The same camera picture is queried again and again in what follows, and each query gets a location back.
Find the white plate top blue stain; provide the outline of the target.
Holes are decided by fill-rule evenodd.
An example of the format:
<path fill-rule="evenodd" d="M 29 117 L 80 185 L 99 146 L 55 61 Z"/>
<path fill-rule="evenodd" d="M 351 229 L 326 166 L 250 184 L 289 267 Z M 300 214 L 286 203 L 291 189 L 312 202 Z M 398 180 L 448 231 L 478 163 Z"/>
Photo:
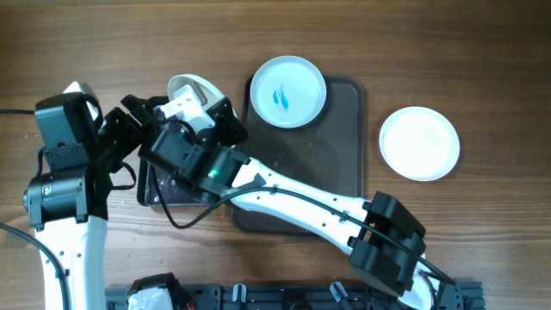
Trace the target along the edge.
<path fill-rule="evenodd" d="M 253 75 L 250 99 L 268 124 L 283 129 L 303 127 L 325 106 L 327 86 L 309 60 L 285 55 L 264 63 Z"/>

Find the white plate blue stain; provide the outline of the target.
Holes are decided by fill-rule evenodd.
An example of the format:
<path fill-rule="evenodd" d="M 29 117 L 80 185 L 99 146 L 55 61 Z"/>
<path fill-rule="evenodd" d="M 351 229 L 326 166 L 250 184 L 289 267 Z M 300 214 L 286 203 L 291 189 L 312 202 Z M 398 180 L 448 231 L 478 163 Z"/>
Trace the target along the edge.
<path fill-rule="evenodd" d="M 309 60 L 285 55 L 264 63 L 253 75 L 250 99 L 268 124 L 283 129 L 303 127 L 325 106 L 327 86 Z"/>
<path fill-rule="evenodd" d="M 426 107 L 401 108 L 381 125 L 379 149 L 399 175 L 419 182 L 448 175 L 459 162 L 461 142 L 452 123 Z"/>

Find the white plate front blue stain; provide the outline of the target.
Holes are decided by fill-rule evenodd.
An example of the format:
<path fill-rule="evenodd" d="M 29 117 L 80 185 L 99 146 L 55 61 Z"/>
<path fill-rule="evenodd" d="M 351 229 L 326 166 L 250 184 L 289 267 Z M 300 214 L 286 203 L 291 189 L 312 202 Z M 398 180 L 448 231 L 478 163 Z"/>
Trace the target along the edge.
<path fill-rule="evenodd" d="M 452 123 L 426 107 L 401 108 L 381 125 L 379 149 L 399 175 L 419 182 L 448 175 L 459 162 L 461 142 Z"/>

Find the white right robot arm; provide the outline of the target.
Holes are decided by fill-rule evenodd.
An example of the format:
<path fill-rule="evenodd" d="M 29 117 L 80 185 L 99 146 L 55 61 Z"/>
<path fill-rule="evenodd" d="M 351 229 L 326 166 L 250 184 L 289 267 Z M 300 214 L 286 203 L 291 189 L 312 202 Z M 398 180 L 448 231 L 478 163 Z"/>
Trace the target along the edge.
<path fill-rule="evenodd" d="M 326 239 L 349 257 L 356 276 L 402 299 L 456 284 L 424 256 L 425 228 L 394 197 L 369 201 L 337 195 L 285 177 L 235 149 L 248 133 L 230 100 L 152 97 L 140 104 L 145 131 L 140 157 L 207 204 L 196 219 L 231 203 L 285 220 Z"/>

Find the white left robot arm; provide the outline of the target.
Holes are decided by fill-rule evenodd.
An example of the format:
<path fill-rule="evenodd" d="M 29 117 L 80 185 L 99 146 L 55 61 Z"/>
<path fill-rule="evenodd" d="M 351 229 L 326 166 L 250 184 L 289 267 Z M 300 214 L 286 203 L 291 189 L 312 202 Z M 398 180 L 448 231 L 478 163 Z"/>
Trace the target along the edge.
<path fill-rule="evenodd" d="M 42 254 L 46 307 L 104 309 L 107 306 L 103 256 L 111 177 L 127 167 L 124 159 L 142 142 L 149 103 L 125 96 L 120 108 L 91 113 L 99 106 L 81 92 L 48 97 L 34 116 L 44 148 L 39 171 L 25 191 L 24 207 Z"/>

